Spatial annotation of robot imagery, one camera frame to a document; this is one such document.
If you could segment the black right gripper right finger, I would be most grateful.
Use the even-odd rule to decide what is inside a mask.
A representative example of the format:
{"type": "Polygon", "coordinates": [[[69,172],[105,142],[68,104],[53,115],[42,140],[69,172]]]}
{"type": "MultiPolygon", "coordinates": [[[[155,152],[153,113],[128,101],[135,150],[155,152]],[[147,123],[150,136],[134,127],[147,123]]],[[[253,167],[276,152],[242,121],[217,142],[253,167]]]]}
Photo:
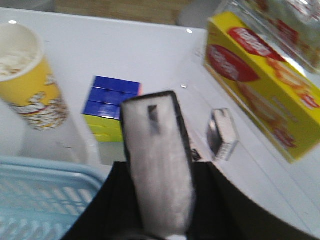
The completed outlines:
{"type": "Polygon", "coordinates": [[[196,203],[189,240],[311,240],[263,210],[211,162],[194,162],[196,203]]]}

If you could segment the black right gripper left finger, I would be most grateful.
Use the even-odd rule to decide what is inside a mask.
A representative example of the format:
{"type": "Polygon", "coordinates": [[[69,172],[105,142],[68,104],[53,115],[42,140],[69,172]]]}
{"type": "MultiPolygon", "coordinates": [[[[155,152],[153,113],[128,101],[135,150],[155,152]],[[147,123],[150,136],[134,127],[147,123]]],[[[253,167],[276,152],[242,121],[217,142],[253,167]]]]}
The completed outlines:
{"type": "Polygon", "coordinates": [[[116,161],[103,186],[64,240],[149,240],[125,162],[116,161]]]}

